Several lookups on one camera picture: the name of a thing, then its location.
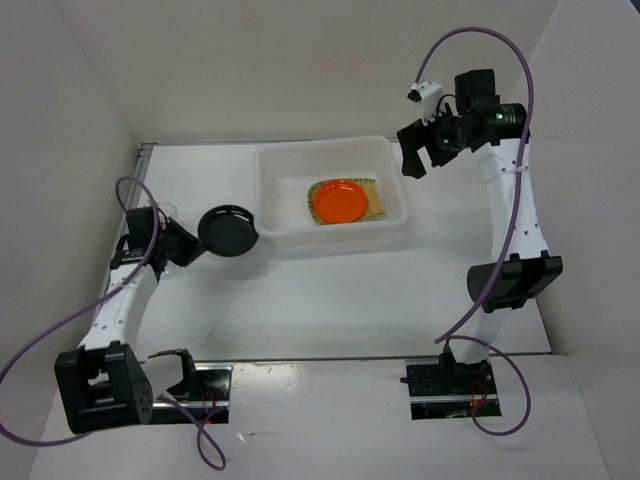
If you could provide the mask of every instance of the white wall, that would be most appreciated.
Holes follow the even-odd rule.
[[[625,399],[640,396],[640,14],[629,0],[560,0],[531,66],[538,213],[565,263],[538,303],[612,478],[637,478],[640,411]]]
[[[52,0],[0,3],[0,363],[98,293],[119,212],[117,176],[136,148]],[[39,438],[53,361],[79,320],[0,387],[0,419]],[[26,478],[35,449],[0,438],[2,478]]]
[[[531,52],[557,0],[57,0],[138,141],[395,132],[428,47],[465,25]],[[476,35],[444,45],[429,78],[518,62]]]

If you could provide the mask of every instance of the white plastic bin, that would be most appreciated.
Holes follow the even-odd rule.
[[[283,253],[326,255],[397,245],[408,223],[398,165],[383,137],[263,145],[255,152],[254,215],[258,233]],[[337,178],[373,178],[386,214],[364,222],[317,225],[309,188]]]

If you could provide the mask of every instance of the orange plate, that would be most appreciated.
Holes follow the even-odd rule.
[[[327,223],[351,223],[362,217],[369,206],[364,189],[351,180],[331,180],[313,196],[313,209]]]

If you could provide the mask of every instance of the white floor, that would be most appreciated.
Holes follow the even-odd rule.
[[[253,209],[256,147],[155,147],[144,181],[195,233],[210,208]],[[162,279],[136,351],[186,347],[199,360],[437,355],[433,339],[470,305],[468,268],[490,261],[487,192],[464,156],[421,180],[402,177],[402,186],[411,212],[406,248],[281,261],[261,240],[242,257],[205,254]],[[535,302],[515,312],[496,346],[550,351]]]
[[[533,409],[512,437],[489,437],[470,419],[411,421],[400,360],[238,364],[230,423],[208,427],[228,457],[225,472],[202,463],[193,426],[146,426],[40,449],[31,480],[608,479],[568,359],[516,361]],[[505,429],[524,395],[509,366],[493,363],[504,417],[482,422]],[[65,422],[58,397],[44,438],[68,435]]]

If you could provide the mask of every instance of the beige wall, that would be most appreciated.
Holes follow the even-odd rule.
[[[136,148],[52,0],[0,3],[0,362],[98,293],[119,222],[117,176]],[[48,339],[0,387],[0,418],[39,438],[56,352]],[[35,449],[0,438],[2,478],[27,478]]]
[[[536,202],[565,263],[538,303],[612,478],[637,478],[640,413],[625,399],[640,395],[640,14],[629,0],[560,0],[531,67]]]
[[[57,0],[138,141],[394,136],[442,34],[484,25],[531,52],[557,0]],[[429,78],[519,66],[496,40],[443,45]]]

